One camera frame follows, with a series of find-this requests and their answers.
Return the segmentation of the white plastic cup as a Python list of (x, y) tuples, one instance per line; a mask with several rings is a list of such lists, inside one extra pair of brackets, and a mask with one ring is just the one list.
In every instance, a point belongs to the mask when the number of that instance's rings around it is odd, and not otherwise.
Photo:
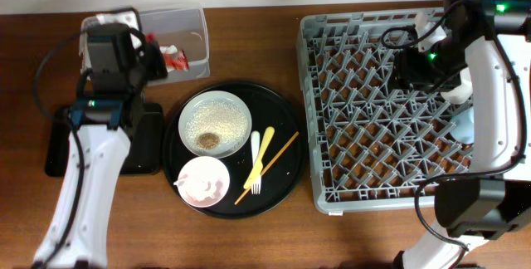
[(441, 96), (451, 104), (461, 105), (471, 97), (472, 93), (473, 86), (470, 70), (469, 68), (465, 68), (460, 72), (460, 84), (450, 91), (441, 92)]

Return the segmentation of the red snack wrapper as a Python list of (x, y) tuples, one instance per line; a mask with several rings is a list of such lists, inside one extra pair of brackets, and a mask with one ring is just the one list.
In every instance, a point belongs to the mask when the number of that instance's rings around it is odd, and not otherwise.
[(190, 65), (183, 49), (179, 49), (175, 45), (159, 45), (153, 33), (146, 36), (146, 41), (154, 49), (155, 61), (159, 64), (163, 63), (167, 72), (189, 71)]

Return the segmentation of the light blue cup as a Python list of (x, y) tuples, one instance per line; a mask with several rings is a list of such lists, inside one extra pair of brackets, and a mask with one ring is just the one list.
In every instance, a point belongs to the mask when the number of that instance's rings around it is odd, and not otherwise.
[(451, 137), (462, 144), (473, 144), (475, 140), (474, 131), (474, 108), (460, 112), (451, 118), (451, 123), (455, 126), (451, 130)]

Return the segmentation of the small white tissue piece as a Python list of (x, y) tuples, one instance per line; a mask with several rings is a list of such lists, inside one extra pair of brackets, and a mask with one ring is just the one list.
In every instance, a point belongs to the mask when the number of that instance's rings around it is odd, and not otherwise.
[(189, 200), (204, 201), (218, 199), (224, 194), (224, 185), (219, 180), (209, 180), (197, 176), (185, 175), (173, 183), (178, 191)]

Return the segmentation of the pink bowl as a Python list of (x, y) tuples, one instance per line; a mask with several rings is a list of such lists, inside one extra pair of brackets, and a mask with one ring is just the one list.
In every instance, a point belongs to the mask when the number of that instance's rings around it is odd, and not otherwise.
[(181, 196), (181, 198), (187, 204), (195, 208), (208, 208), (219, 203), (227, 194), (231, 181), (226, 165), (221, 160), (209, 156), (201, 156), (189, 160), (181, 168), (178, 179), (183, 178), (185, 175), (197, 176), (209, 180), (219, 180), (224, 185), (225, 191), (221, 197), (218, 199), (207, 199), (200, 202), (189, 200), (178, 191), (178, 194)]

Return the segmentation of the white napkin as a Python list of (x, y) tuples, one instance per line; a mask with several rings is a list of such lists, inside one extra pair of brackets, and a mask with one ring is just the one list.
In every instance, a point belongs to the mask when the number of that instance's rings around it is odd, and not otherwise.
[(131, 31), (142, 31), (139, 19), (132, 10), (97, 14), (95, 16), (94, 27), (99, 34), (106, 36), (117, 36)]

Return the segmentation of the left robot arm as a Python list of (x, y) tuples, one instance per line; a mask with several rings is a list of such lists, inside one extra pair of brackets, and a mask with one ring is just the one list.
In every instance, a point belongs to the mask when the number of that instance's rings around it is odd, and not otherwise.
[(103, 17), (105, 22), (82, 27), (44, 57), (49, 61), (76, 40), (83, 46), (76, 100), (64, 115), (47, 111), (32, 87), (41, 113), (70, 131), (61, 192), (34, 268), (107, 267), (108, 224), (122, 168), (159, 164), (163, 108), (144, 97), (150, 81), (168, 75), (159, 44), (143, 34), (133, 7)]

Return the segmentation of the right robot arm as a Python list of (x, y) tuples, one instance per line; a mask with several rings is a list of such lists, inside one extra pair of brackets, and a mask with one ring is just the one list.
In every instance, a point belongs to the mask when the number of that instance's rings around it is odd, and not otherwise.
[[(441, 19), (419, 13), (397, 47), (392, 86), (470, 100), (473, 153), (464, 174), (431, 178), (434, 223), (396, 268), (453, 268), (471, 250), (530, 222), (530, 1), (450, 0)], [(467, 96), (458, 93), (470, 74)]]

